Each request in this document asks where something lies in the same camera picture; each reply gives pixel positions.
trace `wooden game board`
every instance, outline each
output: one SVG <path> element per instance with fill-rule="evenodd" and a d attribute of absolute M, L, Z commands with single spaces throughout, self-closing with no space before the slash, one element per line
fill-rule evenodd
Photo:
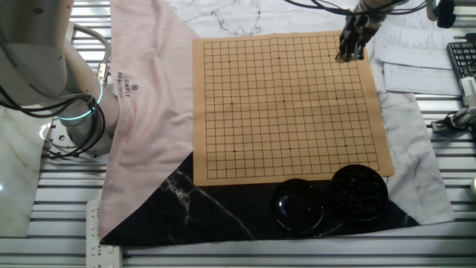
<path fill-rule="evenodd" d="M 335 63 L 339 32 L 193 43 L 195 185 L 394 169 L 370 64 Z"/>

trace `cable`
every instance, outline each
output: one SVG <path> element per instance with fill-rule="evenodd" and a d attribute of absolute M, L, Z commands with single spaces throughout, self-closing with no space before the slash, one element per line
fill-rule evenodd
<path fill-rule="evenodd" d="M 58 103 L 58 104 L 55 104 L 53 106 L 49 106 L 49 107 L 44 107 L 44 108 L 35 108 L 35 109 L 28 109 L 28 108 L 23 108 L 21 107 L 17 102 L 15 102 L 9 95 L 8 93 L 6 93 L 6 91 L 3 89 L 3 87 L 0 86 L 0 94 L 3 95 L 3 97 L 10 103 L 3 103 L 3 102 L 0 102 L 0 105 L 1 106 L 5 106 L 9 109 L 14 109 L 14 110 L 17 110 L 17 111 L 20 111 L 20 112 L 23 112 L 24 114 L 26 115 L 29 115 L 31 117 L 35 117 L 35 118 L 51 118 L 51 117 L 54 117 L 54 116 L 57 116 L 59 115 L 60 113 L 64 112 L 67 108 L 70 107 L 70 105 L 72 105 L 74 102 L 78 101 L 78 100 L 82 100 L 84 101 L 85 103 L 88 103 L 89 101 L 91 101 L 91 98 L 88 98 L 88 99 L 85 99 L 86 96 L 88 95 L 78 95 L 76 98 L 71 98 L 69 100 L 65 100 L 63 101 L 62 103 Z M 62 106 L 60 109 L 58 109 L 56 112 L 52 112 L 51 114 L 47 114 L 47 115 L 38 115 L 38 114 L 35 114 L 33 112 L 41 112 L 41 111 L 45 111 L 46 109 L 45 108 L 51 108 L 53 107 L 52 109 L 54 108 L 57 108 L 57 107 L 60 107 Z"/>
<path fill-rule="evenodd" d="M 370 15 L 370 14 L 405 15 L 405 14 L 417 12 L 417 11 L 425 8 L 426 5 L 428 5 L 428 3 L 427 3 L 428 0 L 425 0 L 422 4 L 419 4 L 418 6 L 416 6 L 414 8 L 400 9 L 400 10 L 386 10 L 386 11 L 383 10 L 387 7 L 391 7 L 391 6 L 401 2 L 401 1 L 392 1 L 388 4 L 384 4 L 381 7 L 377 7 L 377 8 L 374 8 L 372 10 L 352 12 L 350 10 L 343 9 L 343 8 L 337 6 L 336 4 L 332 4 L 332 3 L 329 3 L 329 2 L 323 1 L 323 0 L 311 0 L 314 5 L 301 4 L 301 3 L 297 3 L 297 2 L 292 1 L 292 0 L 284 0 L 284 1 L 287 2 L 287 3 L 293 4 L 297 7 L 311 8 L 311 9 L 316 9 L 316 10 L 325 10 L 327 12 L 334 13 L 334 14 L 337 14 L 337 15 L 343 15 L 343 16 L 357 16 L 357 15 Z M 326 4 L 331 4 L 334 7 L 326 7 L 323 4 L 319 3 L 320 1 L 323 2 L 323 3 L 326 3 Z"/>
<path fill-rule="evenodd" d="M 443 119 L 443 122 L 445 124 L 445 127 L 449 130 L 453 130 L 455 132 L 464 132 L 464 131 L 467 131 L 467 129 L 469 128 L 469 126 L 466 126 L 466 127 L 455 127 L 453 126 L 453 123 L 452 123 L 452 120 L 451 118 L 449 117 L 450 115 L 455 115 L 457 112 L 450 112 L 449 114 L 447 114 L 445 116 L 445 119 Z"/>
<path fill-rule="evenodd" d="M 93 114 L 93 121 L 91 123 L 91 129 L 89 131 L 88 137 L 86 138 L 86 140 L 80 146 L 78 146 L 78 148 L 76 148 L 75 150 L 71 151 L 70 153 L 66 153 L 64 155 L 63 154 L 58 154 L 58 153 L 55 153 L 55 152 L 49 152 L 49 153 L 53 154 L 53 156 L 46 156 L 46 158 L 48 158 L 48 159 L 64 159 L 65 157 L 71 157 L 71 156 L 77 157 L 81 153 L 84 153 L 87 150 L 91 149 L 93 146 L 95 146 L 96 143 L 98 143 L 99 140 L 101 140 L 101 138 L 103 137 L 103 134 L 106 131 L 106 118 L 104 117 L 103 110 L 100 108 L 100 106 L 97 106 L 97 110 L 99 111 L 99 114 L 101 116 L 101 121 L 102 121 L 101 131 L 100 131 L 99 135 L 96 137 L 96 139 L 88 147 L 84 148 L 85 145 L 88 144 L 92 140 L 92 137 L 95 133 L 96 124 L 97 124 L 97 113 Z"/>
<path fill-rule="evenodd" d="M 97 31 L 94 31 L 91 28 L 78 25 L 76 23 L 74 24 L 74 29 L 76 31 L 80 31 L 82 33 L 88 34 L 90 36 L 94 36 L 98 38 L 104 44 L 104 47 L 106 48 L 106 50 L 104 51 L 104 58 L 101 63 L 107 64 L 107 62 L 109 61 L 109 58 L 111 57 L 111 45 L 109 44 L 107 39 L 102 34 L 98 33 Z"/>

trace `black cable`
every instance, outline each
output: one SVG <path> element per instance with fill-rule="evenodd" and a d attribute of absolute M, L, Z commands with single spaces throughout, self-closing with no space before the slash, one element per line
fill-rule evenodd
<path fill-rule="evenodd" d="M 78 95 L 76 97 L 70 98 L 70 99 L 65 100 L 61 103 L 54 104 L 54 105 L 49 106 L 49 107 L 27 109 L 27 108 L 23 108 L 17 102 L 15 102 L 9 96 L 9 94 L 6 93 L 6 91 L 1 86 L 0 86 L 0 94 L 10 103 L 10 104 L 8 104 L 8 103 L 0 102 L 0 106 L 4 106 L 4 107 L 7 107 L 9 109 L 14 109 L 16 111 L 23 112 L 24 114 L 29 115 L 31 117 L 35 117 L 35 118 L 51 118 L 51 117 L 57 116 L 60 113 L 64 112 L 75 101 L 82 100 L 82 101 L 85 101 L 86 103 L 90 101 L 90 98 L 87 97 L 88 95 Z M 47 108 L 54 109 L 54 108 L 58 108 L 58 107 L 61 107 L 61 108 L 58 109 L 56 112 L 52 112 L 51 114 L 47 114 L 47 115 L 38 115 L 38 114 L 32 113 L 32 112 L 45 111 Z"/>
<path fill-rule="evenodd" d="M 449 117 L 450 115 L 454 115 L 456 114 L 457 112 L 450 112 L 449 114 L 446 115 L 445 119 L 443 119 L 443 122 L 445 122 L 445 127 L 449 130 L 453 130 L 455 132 L 464 132 L 464 131 L 467 131 L 467 129 L 469 128 L 469 126 L 466 126 L 466 127 L 455 127 L 453 126 L 453 122 L 451 120 L 451 118 Z"/>
<path fill-rule="evenodd" d="M 383 9 L 385 9 L 387 7 L 391 7 L 391 6 L 401 2 L 401 1 L 392 1 L 388 4 L 382 5 L 381 7 L 377 7 L 377 8 L 374 8 L 372 10 L 359 11 L 359 12 L 352 12 L 350 10 L 345 10 L 345 9 L 343 9 L 343 8 L 341 8 L 341 7 L 339 7 L 335 4 L 329 3 L 329 2 L 326 2 L 326 3 L 331 4 L 331 5 L 333 5 L 337 8 L 326 7 L 326 6 L 324 6 L 324 5 L 322 5 L 321 3 L 318 2 L 318 1 L 321 1 L 321 0 L 311 0 L 314 5 L 301 4 L 301 3 L 297 3 L 297 2 L 292 1 L 292 0 L 284 0 L 284 1 L 287 2 L 287 3 L 293 4 L 297 7 L 304 7 L 304 8 L 310 8 L 310 9 L 316 9 L 316 10 L 325 10 L 327 12 L 334 13 L 334 14 L 337 14 L 337 15 L 343 15 L 343 16 L 357 16 L 357 15 L 370 15 L 370 14 L 405 15 L 405 14 L 409 14 L 409 13 L 414 13 L 414 12 L 417 12 L 417 11 L 423 9 L 426 6 L 426 3 L 427 3 L 428 0 L 425 0 L 422 4 L 419 4 L 417 7 L 410 8 L 410 9 L 382 11 Z"/>
<path fill-rule="evenodd" d="M 46 158 L 48 158 L 48 159 L 64 159 L 66 157 L 71 157 L 71 156 L 77 157 L 81 153 L 84 153 L 87 150 L 91 149 L 93 146 L 95 146 L 96 143 L 98 143 L 99 140 L 101 140 L 101 138 L 103 137 L 103 134 L 106 131 L 106 118 L 104 116 L 103 110 L 101 109 L 100 106 L 96 106 L 96 109 L 99 111 L 99 114 L 101 116 L 101 121 L 102 121 L 101 122 L 101 131 L 100 131 L 99 135 L 96 137 L 96 139 L 88 147 L 84 148 L 85 145 L 88 144 L 92 140 L 92 136 L 96 133 L 97 113 L 94 113 L 94 115 L 93 115 L 93 118 L 92 118 L 93 121 L 91 123 L 91 129 L 89 131 L 88 137 L 86 138 L 86 140 L 80 146 L 78 146 L 75 150 L 71 151 L 70 153 L 66 153 L 64 155 L 63 154 L 58 154 L 58 153 L 55 153 L 55 152 L 49 152 L 49 153 L 53 154 L 53 156 L 46 156 Z"/>
<path fill-rule="evenodd" d="M 76 149 L 74 149 L 71 152 L 66 153 L 64 155 L 63 154 L 58 154 L 58 153 L 53 153 L 53 156 L 46 156 L 46 158 L 48 158 L 48 159 L 62 159 L 62 158 L 71 157 L 71 156 L 77 157 L 81 153 L 84 153 L 87 149 L 90 148 L 90 147 L 87 147 L 86 149 L 83 150 L 83 148 L 93 139 L 94 134 L 96 132 L 96 127 L 97 127 L 97 113 L 94 113 L 94 114 L 92 114 L 92 117 L 91 117 L 91 129 L 89 130 L 88 136 L 86 137 L 86 139 L 84 140 L 84 142 L 82 144 L 80 144 Z"/>
<path fill-rule="evenodd" d="M 71 99 L 68 99 L 68 100 L 64 100 L 60 103 L 57 103 L 57 104 L 54 104 L 54 105 L 51 105 L 51 106 L 46 106 L 46 107 L 42 107 L 42 108 L 23 108 L 29 112 L 44 112 L 44 111 L 48 111 L 48 110 L 51 110 L 51 109 L 56 109 L 58 107 L 61 107 L 63 105 L 72 105 L 73 102 L 75 101 L 78 101 L 79 98 L 71 98 Z M 11 104 L 7 104 L 7 103 L 3 103 L 3 102 L 0 102 L 0 106 L 3 106 L 3 107 L 6 107 L 8 109 L 14 109 L 16 111 L 20 111 L 21 109 L 19 109 L 17 106 L 13 106 Z"/>
<path fill-rule="evenodd" d="M 11 103 L 11 104 L 7 104 L 7 103 L 0 102 L 1 106 L 5 106 L 7 108 L 12 107 L 12 109 L 14 110 L 18 110 L 20 112 L 25 113 L 26 115 L 29 115 L 35 118 L 54 117 L 60 114 L 61 112 L 63 112 L 64 110 L 66 110 L 67 108 L 69 108 L 70 105 L 72 105 L 72 103 L 78 100 L 82 100 L 88 105 L 88 108 L 91 110 L 92 122 L 91 122 L 91 129 L 89 130 L 89 134 L 86 140 L 80 146 L 78 146 L 75 150 L 71 151 L 70 153 L 66 153 L 65 155 L 52 152 L 54 156 L 47 157 L 50 159 L 65 158 L 69 156 L 78 156 L 79 154 L 84 153 L 85 151 L 89 150 L 91 147 L 93 147 L 94 145 L 96 145 L 96 143 L 99 142 L 100 138 L 102 137 L 106 129 L 106 120 L 104 118 L 103 110 L 97 105 L 96 100 L 92 96 L 88 97 L 88 95 L 78 95 L 76 97 L 63 101 L 62 103 L 57 103 L 49 107 L 26 109 L 21 107 L 17 102 L 15 102 L 1 86 L 0 86 L 0 94 L 3 95 L 4 98 L 8 102 Z M 61 107 L 61 109 L 48 115 L 37 115 L 31 112 L 31 111 L 42 111 L 44 109 L 51 108 L 51 107 L 53 108 Z M 96 138 L 96 140 L 92 144 L 90 144 L 86 149 L 83 150 L 83 148 L 93 139 L 94 134 L 96 132 L 96 128 L 97 128 L 97 113 L 95 112 L 96 110 L 100 111 L 101 120 L 102 120 L 102 129 L 101 129 L 100 135 Z"/>

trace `table surface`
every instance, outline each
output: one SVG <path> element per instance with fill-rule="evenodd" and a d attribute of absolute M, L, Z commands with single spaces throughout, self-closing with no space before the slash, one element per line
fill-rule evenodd
<path fill-rule="evenodd" d="M 461 17 L 455 38 L 474 32 L 474 17 Z M 108 1 L 76 0 L 71 21 L 111 38 Z M 103 46 L 77 33 L 74 46 L 92 68 Z M 470 267 L 476 264 L 476 197 L 469 183 L 476 177 L 472 136 L 443 138 L 430 123 L 459 110 L 456 97 L 416 95 L 431 137 L 456 220 L 451 223 L 397 229 L 352 237 L 300 242 L 222 243 L 162 249 L 123 249 L 125 267 L 172 266 L 405 266 Z M 26 238 L 0 238 L 0 267 L 84 267 L 86 202 L 100 196 L 106 162 L 42 164 L 36 201 Z"/>

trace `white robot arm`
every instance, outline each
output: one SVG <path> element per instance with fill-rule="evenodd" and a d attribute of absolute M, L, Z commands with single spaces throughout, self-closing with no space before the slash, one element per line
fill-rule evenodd
<path fill-rule="evenodd" d="M 0 1 L 0 103 L 32 116 L 57 116 L 78 146 L 71 156 L 100 155 L 110 150 L 119 116 L 118 100 L 103 84 L 110 48 L 94 74 L 65 38 L 73 3 Z M 34 104 L 50 114 L 26 108 Z"/>
<path fill-rule="evenodd" d="M 338 62 L 361 60 L 364 47 L 389 14 L 403 14 L 395 6 L 408 0 L 360 0 L 354 11 L 323 6 L 311 0 L 309 6 L 346 16 L 340 37 Z M 65 39 L 74 0 L 0 0 L 0 105 L 36 117 L 57 116 L 77 149 L 66 155 L 88 151 L 108 153 L 118 122 L 118 99 L 105 87 L 109 44 L 100 34 L 76 26 L 102 39 L 106 56 L 95 75 L 86 61 Z M 454 22 L 454 0 L 424 1 L 406 13 L 427 8 L 430 20 L 440 27 Z M 27 108 L 39 104 L 43 108 Z"/>

